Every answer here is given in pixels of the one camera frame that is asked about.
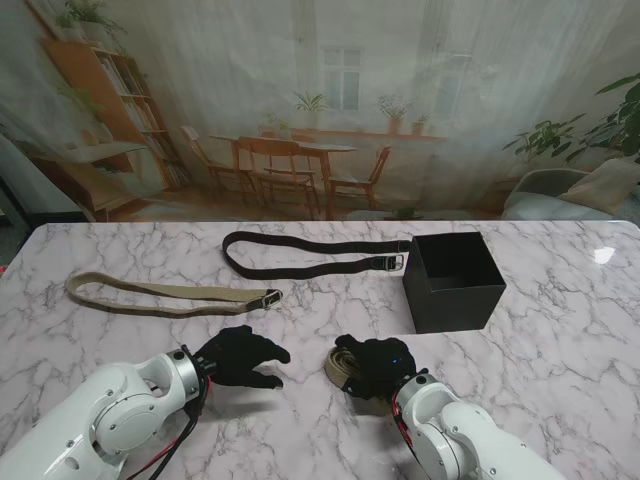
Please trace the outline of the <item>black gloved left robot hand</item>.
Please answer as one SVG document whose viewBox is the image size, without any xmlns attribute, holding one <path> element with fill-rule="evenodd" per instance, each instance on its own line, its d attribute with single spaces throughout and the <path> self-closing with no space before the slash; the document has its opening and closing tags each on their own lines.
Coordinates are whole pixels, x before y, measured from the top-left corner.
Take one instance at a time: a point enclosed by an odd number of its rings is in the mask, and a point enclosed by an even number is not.
<svg viewBox="0 0 640 480">
<path fill-rule="evenodd" d="M 222 329 L 195 354 L 214 384 L 254 389 L 280 389 L 283 381 L 256 368 L 265 362 L 288 364 L 290 354 L 272 340 L 254 334 L 248 325 Z"/>
</svg>

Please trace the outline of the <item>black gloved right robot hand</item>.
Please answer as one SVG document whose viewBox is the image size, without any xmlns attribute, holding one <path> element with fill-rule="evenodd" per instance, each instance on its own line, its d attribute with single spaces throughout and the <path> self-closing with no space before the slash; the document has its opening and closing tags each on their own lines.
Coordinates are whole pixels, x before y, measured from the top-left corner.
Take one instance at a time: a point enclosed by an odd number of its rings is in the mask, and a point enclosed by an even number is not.
<svg viewBox="0 0 640 480">
<path fill-rule="evenodd" d="M 388 403 L 410 378 L 417 374 L 415 359 L 401 340 L 358 341 L 350 334 L 335 340 L 325 361 L 329 380 L 352 397 L 377 397 Z"/>
</svg>

